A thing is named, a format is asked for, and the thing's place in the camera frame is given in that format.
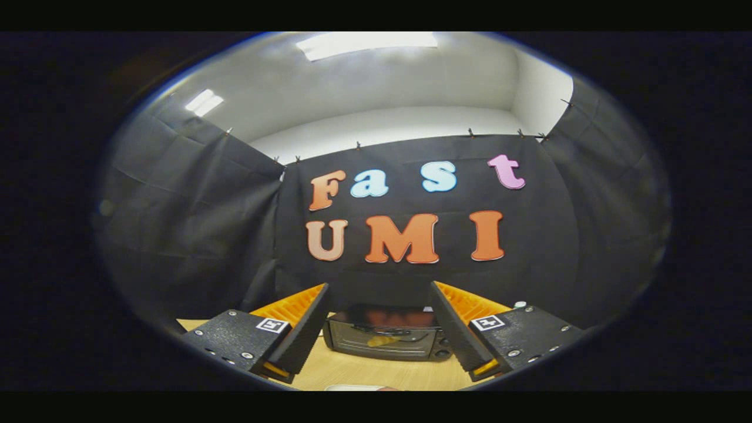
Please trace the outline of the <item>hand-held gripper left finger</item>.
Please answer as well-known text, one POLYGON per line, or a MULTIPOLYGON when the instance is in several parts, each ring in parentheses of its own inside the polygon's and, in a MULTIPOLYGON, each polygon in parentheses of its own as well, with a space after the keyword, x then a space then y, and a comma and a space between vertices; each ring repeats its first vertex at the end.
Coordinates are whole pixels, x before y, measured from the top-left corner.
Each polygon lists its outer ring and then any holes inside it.
POLYGON ((237 372, 290 384, 306 363, 330 308, 330 285, 277 297, 252 284, 237 308, 208 320, 181 318, 190 347, 237 372))

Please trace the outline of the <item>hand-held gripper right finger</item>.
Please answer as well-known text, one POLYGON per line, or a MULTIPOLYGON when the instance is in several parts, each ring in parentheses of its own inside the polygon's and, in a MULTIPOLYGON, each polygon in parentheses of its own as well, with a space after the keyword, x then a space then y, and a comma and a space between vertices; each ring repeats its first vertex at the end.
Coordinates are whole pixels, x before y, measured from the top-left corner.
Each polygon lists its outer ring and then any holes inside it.
POLYGON ((429 296, 438 323, 472 382, 529 366, 585 335, 538 306, 511 308, 438 281, 430 284, 429 296))

